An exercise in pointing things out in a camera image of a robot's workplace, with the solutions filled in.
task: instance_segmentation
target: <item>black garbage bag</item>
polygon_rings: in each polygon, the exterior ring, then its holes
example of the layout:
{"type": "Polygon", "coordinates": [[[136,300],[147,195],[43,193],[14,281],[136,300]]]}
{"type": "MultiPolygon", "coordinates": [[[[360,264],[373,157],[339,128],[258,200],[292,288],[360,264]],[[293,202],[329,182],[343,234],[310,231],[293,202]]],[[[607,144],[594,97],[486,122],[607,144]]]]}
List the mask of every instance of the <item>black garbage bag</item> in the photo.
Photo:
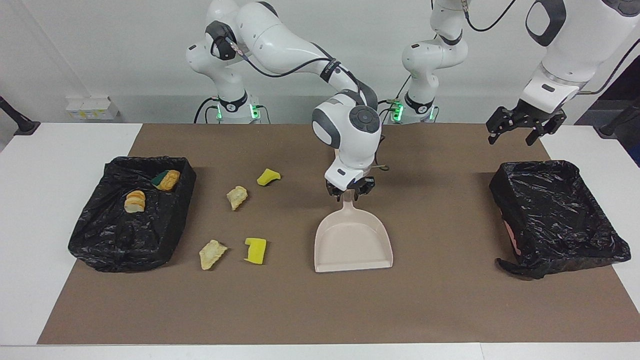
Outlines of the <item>black garbage bag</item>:
{"type": "Polygon", "coordinates": [[[504,163],[491,184],[493,199],[510,227],[518,264],[496,259],[511,274],[546,274],[631,259],[629,245],[568,161],[504,163]]]}
{"type": "Polygon", "coordinates": [[[186,158],[115,158],[105,165],[82,210],[69,251],[101,272],[138,272],[165,264],[184,230],[195,180],[186,158]],[[170,192],[151,183],[165,170],[180,172],[170,192]],[[133,190],[145,193],[145,210],[129,214],[124,202],[133,190]]]}

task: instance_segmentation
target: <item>table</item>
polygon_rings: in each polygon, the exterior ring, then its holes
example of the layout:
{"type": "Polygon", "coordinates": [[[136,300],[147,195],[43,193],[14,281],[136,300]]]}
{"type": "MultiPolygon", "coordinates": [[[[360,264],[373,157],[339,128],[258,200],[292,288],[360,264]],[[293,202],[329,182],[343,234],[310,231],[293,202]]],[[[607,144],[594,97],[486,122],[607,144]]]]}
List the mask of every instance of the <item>table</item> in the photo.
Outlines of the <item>table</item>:
{"type": "MultiPolygon", "coordinates": [[[[66,244],[102,175],[102,164],[125,156],[140,127],[43,124],[33,136],[16,137],[0,153],[0,174],[4,174],[0,177],[0,357],[507,359],[518,354],[522,359],[539,359],[548,354],[564,359],[628,359],[640,353],[640,343],[34,346],[74,264],[66,244]],[[73,163],[68,161],[70,155],[76,159],[73,163]]],[[[615,140],[600,139],[590,127],[580,126],[563,126],[542,142],[552,159],[571,161],[581,169],[585,183],[621,237],[632,249],[640,244],[640,224],[634,219],[640,213],[640,169],[623,148],[615,140]]],[[[614,268],[638,307],[640,281],[634,275],[640,261],[633,259],[614,268]]]]}

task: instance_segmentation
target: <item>white dustpan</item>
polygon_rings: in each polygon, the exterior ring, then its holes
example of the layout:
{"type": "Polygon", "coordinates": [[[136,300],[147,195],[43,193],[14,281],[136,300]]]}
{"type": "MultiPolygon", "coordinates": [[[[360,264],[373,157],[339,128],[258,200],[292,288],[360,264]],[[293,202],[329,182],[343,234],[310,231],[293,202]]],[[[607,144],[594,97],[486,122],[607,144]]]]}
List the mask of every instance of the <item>white dustpan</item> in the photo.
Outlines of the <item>white dustpan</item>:
{"type": "Polygon", "coordinates": [[[342,195],[342,209],[318,226],[314,247],[316,272],[390,268],[389,235],[373,214],[353,207],[353,190],[342,195]]]}

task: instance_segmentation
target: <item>sponge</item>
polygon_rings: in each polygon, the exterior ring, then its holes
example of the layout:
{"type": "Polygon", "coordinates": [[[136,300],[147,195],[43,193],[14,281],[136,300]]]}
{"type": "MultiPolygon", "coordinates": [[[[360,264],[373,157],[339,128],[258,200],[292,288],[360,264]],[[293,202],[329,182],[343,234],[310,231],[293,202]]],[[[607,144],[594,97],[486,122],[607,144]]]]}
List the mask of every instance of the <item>sponge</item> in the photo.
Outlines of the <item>sponge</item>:
{"type": "Polygon", "coordinates": [[[258,185],[267,186],[268,183],[274,180],[280,180],[280,173],[268,168],[258,178],[258,185]]]}
{"type": "Polygon", "coordinates": [[[245,260],[250,263],[262,265],[264,261],[264,251],[267,249],[267,240],[258,238],[247,238],[245,245],[249,245],[249,253],[245,260]]]}
{"type": "Polygon", "coordinates": [[[178,170],[166,170],[154,177],[151,183],[155,185],[158,190],[170,192],[178,183],[178,179],[180,179],[180,172],[178,170]]]}

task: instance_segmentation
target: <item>brown paper surface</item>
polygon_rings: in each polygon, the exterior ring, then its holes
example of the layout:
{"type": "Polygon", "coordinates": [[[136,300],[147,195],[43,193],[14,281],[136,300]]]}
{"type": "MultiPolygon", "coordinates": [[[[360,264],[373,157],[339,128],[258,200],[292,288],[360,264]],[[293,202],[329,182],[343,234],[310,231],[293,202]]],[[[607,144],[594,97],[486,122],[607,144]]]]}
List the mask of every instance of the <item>brown paper surface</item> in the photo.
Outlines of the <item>brown paper surface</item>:
{"type": "Polygon", "coordinates": [[[333,151],[310,126],[145,124],[131,156],[185,156],[198,179],[171,261],[139,274],[76,262],[40,344],[293,344],[640,341],[640,315],[610,267],[523,281],[488,188],[505,161],[547,160],[528,133],[493,147],[483,125],[385,126],[377,186],[356,207],[385,224],[394,266],[316,274],[315,231],[339,208],[323,174],[333,151]],[[261,187],[265,168],[282,180],[261,187]],[[225,194],[249,198],[236,212],[225,194]],[[269,241],[265,263],[247,237],[269,241]],[[198,251],[230,248],[211,271],[198,251]]]}

